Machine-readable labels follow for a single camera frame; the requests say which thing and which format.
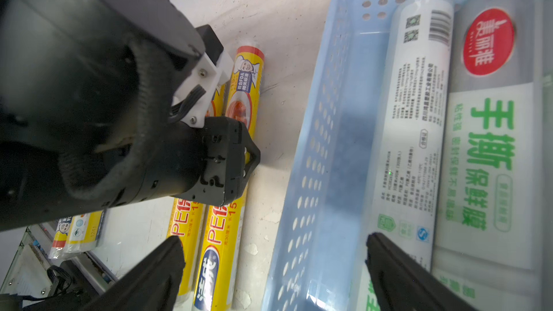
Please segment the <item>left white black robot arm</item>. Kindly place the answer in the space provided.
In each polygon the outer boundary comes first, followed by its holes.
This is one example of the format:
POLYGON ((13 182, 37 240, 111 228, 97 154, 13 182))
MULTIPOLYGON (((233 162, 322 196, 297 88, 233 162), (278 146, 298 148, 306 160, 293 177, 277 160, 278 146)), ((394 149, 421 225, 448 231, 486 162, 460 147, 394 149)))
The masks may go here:
POLYGON ((207 115, 232 63, 170 0, 1 0, 1 229, 239 198, 260 150, 207 115))

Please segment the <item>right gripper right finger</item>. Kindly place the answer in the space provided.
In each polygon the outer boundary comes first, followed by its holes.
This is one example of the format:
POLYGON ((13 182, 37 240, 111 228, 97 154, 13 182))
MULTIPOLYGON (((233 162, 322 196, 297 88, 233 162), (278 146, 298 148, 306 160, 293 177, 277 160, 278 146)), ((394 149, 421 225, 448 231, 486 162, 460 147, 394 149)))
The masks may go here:
POLYGON ((367 237, 365 261, 381 310, 473 310, 383 233, 367 237))

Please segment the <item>white green text roll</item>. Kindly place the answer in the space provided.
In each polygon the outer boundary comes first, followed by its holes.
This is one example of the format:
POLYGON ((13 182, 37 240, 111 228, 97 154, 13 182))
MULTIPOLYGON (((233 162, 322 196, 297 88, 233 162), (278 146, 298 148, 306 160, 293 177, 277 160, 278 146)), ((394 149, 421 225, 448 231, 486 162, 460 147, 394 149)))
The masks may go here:
POLYGON ((393 14, 367 174, 361 240, 379 232, 431 266, 454 22, 452 0, 393 14))

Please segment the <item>white roll red oval label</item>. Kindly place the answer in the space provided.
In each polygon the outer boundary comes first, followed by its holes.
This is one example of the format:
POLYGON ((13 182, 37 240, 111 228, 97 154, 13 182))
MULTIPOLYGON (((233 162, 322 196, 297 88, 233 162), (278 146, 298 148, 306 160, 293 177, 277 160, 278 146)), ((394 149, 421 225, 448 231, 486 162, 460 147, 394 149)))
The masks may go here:
POLYGON ((455 16, 431 272, 478 310, 541 308, 543 8, 455 16))

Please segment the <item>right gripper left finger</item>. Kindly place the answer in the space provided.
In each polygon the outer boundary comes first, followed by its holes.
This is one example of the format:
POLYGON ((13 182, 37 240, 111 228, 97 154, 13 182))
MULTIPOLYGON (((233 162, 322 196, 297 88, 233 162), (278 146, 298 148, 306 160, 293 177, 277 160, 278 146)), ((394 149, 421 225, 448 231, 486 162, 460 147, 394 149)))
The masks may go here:
POLYGON ((181 241, 171 236, 82 310, 173 310, 185 266, 181 241))

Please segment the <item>light blue plastic basket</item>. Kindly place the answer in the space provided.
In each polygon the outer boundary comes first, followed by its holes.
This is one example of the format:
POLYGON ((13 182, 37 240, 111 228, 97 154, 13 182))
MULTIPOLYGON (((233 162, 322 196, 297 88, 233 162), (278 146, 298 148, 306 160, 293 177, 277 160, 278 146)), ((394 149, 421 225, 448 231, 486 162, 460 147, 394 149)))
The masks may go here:
MULTIPOLYGON (((360 232, 390 28, 393 14, 405 1, 331 0, 264 310, 381 310, 365 263, 367 240, 361 240, 360 232)), ((455 22, 469 0, 452 1, 455 22)), ((552 0, 543 2, 539 310, 551 310, 552 0)))

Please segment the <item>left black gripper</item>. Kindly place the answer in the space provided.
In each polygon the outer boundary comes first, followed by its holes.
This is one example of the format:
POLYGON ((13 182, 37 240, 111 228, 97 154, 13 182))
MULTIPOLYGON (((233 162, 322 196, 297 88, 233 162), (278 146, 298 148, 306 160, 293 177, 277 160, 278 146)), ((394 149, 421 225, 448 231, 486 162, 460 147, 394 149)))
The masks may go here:
POLYGON ((221 207, 243 195, 260 161, 261 152, 241 121, 208 117, 200 129, 178 122, 110 207, 161 197, 221 207))

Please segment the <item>yellow wrap roll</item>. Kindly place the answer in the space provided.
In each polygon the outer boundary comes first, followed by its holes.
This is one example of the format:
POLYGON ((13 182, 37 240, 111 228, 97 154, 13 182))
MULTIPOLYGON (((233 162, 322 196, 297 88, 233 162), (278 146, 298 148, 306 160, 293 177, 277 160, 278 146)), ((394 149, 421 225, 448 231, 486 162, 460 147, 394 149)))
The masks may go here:
POLYGON ((204 224, 206 205, 189 200, 174 199, 167 236, 178 236, 185 260, 179 291, 175 302, 181 307, 192 295, 200 232, 204 224))
POLYGON ((49 259, 68 259, 95 249, 103 220, 103 211, 60 219, 48 254, 49 259))
POLYGON ((258 43, 236 51, 228 95, 223 106, 226 138, 223 199, 207 210, 193 293, 193 310, 229 310, 236 282, 248 179, 259 163, 250 150, 256 131, 265 57, 258 43))

